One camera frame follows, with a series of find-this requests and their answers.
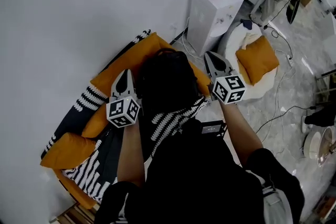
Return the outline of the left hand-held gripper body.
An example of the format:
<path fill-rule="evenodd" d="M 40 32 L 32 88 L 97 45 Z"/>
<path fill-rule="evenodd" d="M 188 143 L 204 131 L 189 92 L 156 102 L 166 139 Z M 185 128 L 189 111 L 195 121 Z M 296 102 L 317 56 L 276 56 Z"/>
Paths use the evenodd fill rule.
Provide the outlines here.
<path fill-rule="evenodd" d="M 117 128 L 135 124 L 141 107 L 136 93 L 121 96 L 112 92 L 109 101 L 106 104 L 106 117 L 110 123 Z"/>

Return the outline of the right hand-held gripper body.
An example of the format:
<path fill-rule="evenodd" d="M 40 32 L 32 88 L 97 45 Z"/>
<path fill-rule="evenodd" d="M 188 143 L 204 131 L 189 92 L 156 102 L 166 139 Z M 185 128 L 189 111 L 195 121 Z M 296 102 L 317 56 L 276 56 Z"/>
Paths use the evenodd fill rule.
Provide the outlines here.
<path fill-rule="evenodd" d="M 214 77 L 212 83 L 213 96 L 223 104 L 232 104 L 241 101 L 246 92 L 244 79 L 235 70 L 234 74 Z"/>

